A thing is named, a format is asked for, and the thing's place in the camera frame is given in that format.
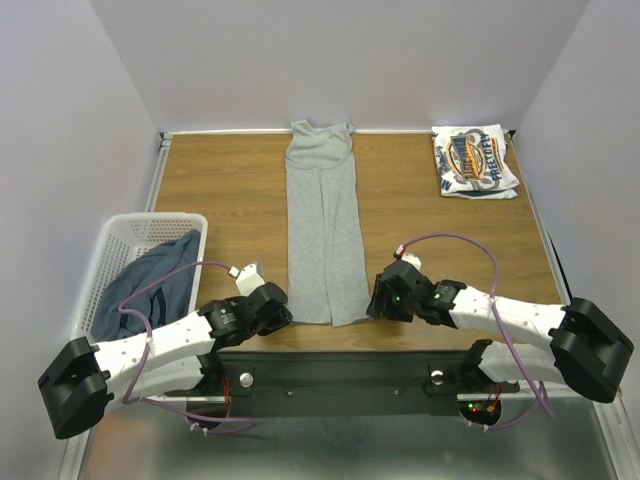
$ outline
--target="purple cable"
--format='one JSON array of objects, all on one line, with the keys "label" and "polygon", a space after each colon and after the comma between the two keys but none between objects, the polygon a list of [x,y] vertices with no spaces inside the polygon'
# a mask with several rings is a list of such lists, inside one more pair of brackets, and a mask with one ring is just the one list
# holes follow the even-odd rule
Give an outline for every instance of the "purple cable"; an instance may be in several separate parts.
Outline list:
[{"label": "purple cable", "polygon": [[[173,272],[165,275],[164,277],[156,280],[155,282],[150,283],[149,285],[147,285],[146,287],[141,288],[140,290],[137,290],[136,292],[134,292],[129,298],[125,299],[119,306],[118,306],[118,312],[120,312],[121,314],[127,314],[127,315],[133,315],[134,317],[139,318],[142,323],[144,324],[144,329],[145,332],[147,334],[147,338],[152,338],[153,337],[153,329],[151,327],[151,322],[149,322],[149,319],[146,317],[146,315],[144,313],[142,313],[139,310],[135,310],[132,308],[124,308],[124,306],[129,303],[131,300],[137,298],[138,296],[142,295],[144,292],[146,292],[147,290],[150,290],[151,288],[160,285],[162,282],[164,282],[165,280],[178,275],[179,273],[184,272],[185,270],[189,270],[191,268],[197,267],[199,265],[215,265],[218,267],[222,267],[225,270],[227,270],[227,272],[229,272],[229,270],[231,270],[231,266],[221,263],[221,262],[216,262],[216,261],[209,261],[209,260],[205,260],[202,262],[193,262],[190,263],[189,265],[185,265],[184,267],[180,267],[177,270],[174,270]],[[206,417],[203,415],[196,415],[193,413],[189,413],[186,410],[181,410],[177,407],[174,407],[172,405],[167,405],[165,403],[162,402],[158,402],[156,400],[151,400],[150,398],[131,398],[131,394],[133,393],[133,389],[135,388],[136,384],[138,383],[138,380],[140,379],[140,376],[142,375],[142,372],[144,370],[144,366],[147,363],[147,359],[149,358],[149,353],[151,352],[151,346],[149,345],[149,342],[145,343],[144,346],[144,351],[142,352],[142,357],[140,358],[140,364],[138,366],[138,370],[136,371],[135,375],[133,376],[133,378],[131,379],[131,383],[129,384],[129,387],[127,387],[126,392],[124,393],[124,396],[122,397],[122,403],[124,403],[125,405],[129,405],[135,402],[144,402],[144,403],[148,403],[150,405],[155,405],[157,407],[161,407],[164,408],[165,410],[169,410],[173,413],[177,413],[178,415],[182,415],[184,417],[190,418],[192,420],[200,420],[203,422],[218,422],[218,423],[245,423],[246,425],[244,427],[238,427],[232,430],[221,430],[221,431],[216,431],[216,430],[212,430],[210,433],[215,434],[215,435],[228,435],[228,434],[232,434],[232,433],[239,433],[239,432],[243,432],[245,430],[248,430],[250,428],[253,428],[256,424],[256,422],[250,418],[217,418],[217,417]]]},{"label": "purple cable", "polygon": [[542,388],[538,389],[538,387],[536,387],[536,385],[535,385],[535,383],[533,381],[533,378],[531,377],[531,374],[527,370],[527,367],[525,366],[524,362],[522,361],[522,358],[520,358],[520,355],[518,355],[518,352],[516,351],[516,347],[513,344],[513,339],[511,338],[511,334],[507,330],[507,327],[504,324],[504,321],[502,320],[502,317],[500,317],[500,312],[498,312],[498,307],[496,306],[496,302],[495,302],[495,296],[496,296],[496,289],[498,288],[498,282],[500,281],[500,265],[498,264],[498,259],[493,254],[493,252],[491,250],[489,250],[487,247],[485,247],[482,243],[480,243],[477,240],[474,240],[474,239],[472,239],[470,237],[467,237],[465,235],[459,235],[457,233],[440,233],[440,232],[439,233],[432,233],[432,234],[429,234],[429,235],[423,235],[421,237],[414,238],[413,240],[410,240],[407,243],[403,243],[400,246],[400,248],[402,249],[402,252],[404,253],[406,248],[411,246],[411,245],[413,245],[414,243],[420,242],[422,240],[427,240],[429,238],[438,238],[438,237],[449,237],[449,238],[457,238],[459,240],[464,240],[465,242],[471,243],[472,245],[475,245],[476,247],[480,248],[484,253],[486,253],[489,256],[489,258],[491,258],[491,261],[493,262],[493,267],[495,269],[495,275],[493,277],[493,284],[491,285],[491,290],[489,292],[489,297],[491,298],[491,311],[493,312],[493,316],[496,319],[496,323],[498,325],[498,329],[500,330],[500,333],[502,334],[502,337],[504,338],[504,342],[507,345],[507,347],[509,348],[509,351],[511,352],[511,355],[513,356],[513,359],[515,360],[516,364],[518,365],[518,368],[520,369],[520,371],[522,372],[522,375],[524,376],[524,378],[526,379],[527,383],[529,384],[529,387],[531,387],[531,391],[536,396],[536,400],[538,401],[540,406],[544,409],[544,411],[547,414],[547,416],[549,418],[554,418],[553,409],[551,408],[551,404],[543,396],[543,394],[541,392]]}]

